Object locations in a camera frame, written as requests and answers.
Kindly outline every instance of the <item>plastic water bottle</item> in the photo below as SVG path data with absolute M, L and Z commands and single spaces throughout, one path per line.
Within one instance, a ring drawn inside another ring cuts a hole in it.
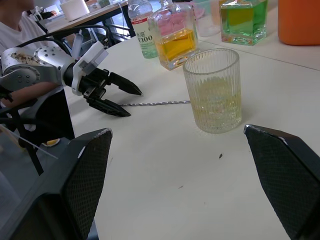
M 153 36 L 149 31 L 147 19 L 153 13 L 148 0 L 128 0 L 128 15 L 146 59 L 158 56 Z

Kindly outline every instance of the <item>black cable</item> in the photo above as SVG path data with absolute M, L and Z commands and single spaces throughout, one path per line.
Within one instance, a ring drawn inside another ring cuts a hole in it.
M 106 32 L 106 35 L 108 36 L 108 39 L 110 39 L 110 31 L 105 27 L 105 26 L 100 26 L 100 25 L 83 25 L 83 26 L 75 26 L 72 28 L 68 28 L 68 29 L 64 29 L 64 30 L 59 30 L 59 31 L 54 31 L 39 37 L 36 37 L 32 40 L 26 41 L 18 46 L 16 46 L 16 48 L 23 48 L 29 44 L 32 43 L 36 43 L 36 42 L 40 42 L 40 41 L 44 41 L 44 39 L 48 38 L 48 37 L 52 37 L 53 35 L 59 35 L 59 34 L 65 34 L 65 33 L 69 33 L 71 31 L 74 30 L 83 30 L 83 29 L 104 29 Z
M 57 44 L 59 46 L 59 48 L 61 48 L 66 54 L 71 56 L 70 51 L 68 50 L 68 48 L 60 41 L 54 38 L 45 38 L 44 40 L 39 40 L 37 42 L 42 42 L 42 41 L 49 41 L 49 42 L 54 42 L 55 44 Z

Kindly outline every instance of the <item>bottle label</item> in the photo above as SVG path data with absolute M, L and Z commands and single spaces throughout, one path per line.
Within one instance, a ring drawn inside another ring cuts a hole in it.
M 148 17 L 131 22 L 143 52 L 153 51 L 155 49 L 154 39 L 149 31 L 147 19 Z

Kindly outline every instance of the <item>green liquid bottle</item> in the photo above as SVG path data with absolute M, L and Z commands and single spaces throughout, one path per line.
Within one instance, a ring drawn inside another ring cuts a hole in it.
M 227 0 L 221 5 L 222 41 L 252 46 L 267 36 L 268 0 Z

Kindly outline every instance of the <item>robotic arm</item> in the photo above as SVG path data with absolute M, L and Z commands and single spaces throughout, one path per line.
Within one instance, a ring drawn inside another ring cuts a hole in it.
M 40 47 L 33 56 L 20 47 L 7 49 L 1 55 L 0 99 L 10 93 L 48 80 L 69 86 L 75 95 L 83 96 L 89 106 L 103 113 L 128 117 L 130 113 L 118 104 L 101 100 L 105 86 L 115 84 L 129 94 L 142 95 L 128 79 L 98 65 L 108 56 L 104 45 L 96 42 L 78 61 L 57 47 Z

